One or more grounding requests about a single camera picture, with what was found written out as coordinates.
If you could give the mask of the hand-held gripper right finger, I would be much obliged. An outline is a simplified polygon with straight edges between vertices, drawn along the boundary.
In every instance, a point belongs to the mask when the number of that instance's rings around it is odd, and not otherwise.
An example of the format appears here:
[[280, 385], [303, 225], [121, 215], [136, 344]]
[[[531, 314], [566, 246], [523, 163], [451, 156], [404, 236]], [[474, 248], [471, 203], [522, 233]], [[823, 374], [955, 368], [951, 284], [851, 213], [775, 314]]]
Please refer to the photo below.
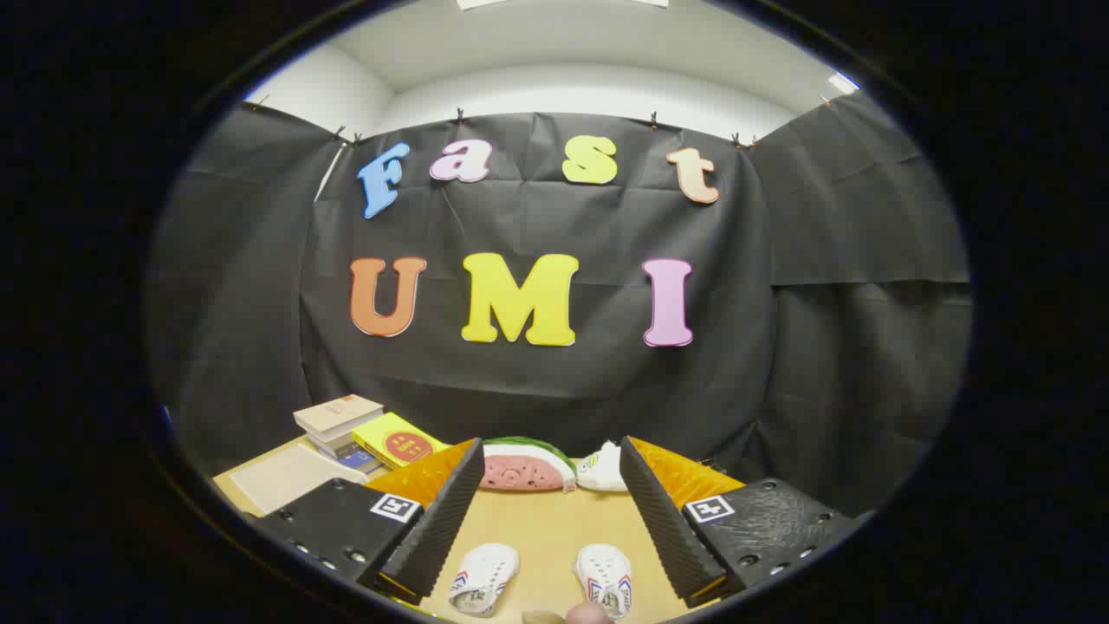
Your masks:
[[634, 436], [620, 447], [620, 474], [689, 608], [807, 566], [872, 516], [842, 513], [784, 479], [742, 483]]

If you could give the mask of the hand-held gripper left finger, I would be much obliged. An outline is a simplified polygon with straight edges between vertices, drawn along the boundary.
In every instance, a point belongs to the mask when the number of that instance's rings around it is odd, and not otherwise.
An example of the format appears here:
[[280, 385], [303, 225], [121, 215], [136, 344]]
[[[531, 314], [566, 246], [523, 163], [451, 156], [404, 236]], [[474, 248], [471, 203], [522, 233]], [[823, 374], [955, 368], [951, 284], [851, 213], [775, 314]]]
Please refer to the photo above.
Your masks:
[[325, 573], [417, 605], [431, 596], [482, 477], [484, 439], [468, 439], [368, 484], [325, 478], [255, 525]]

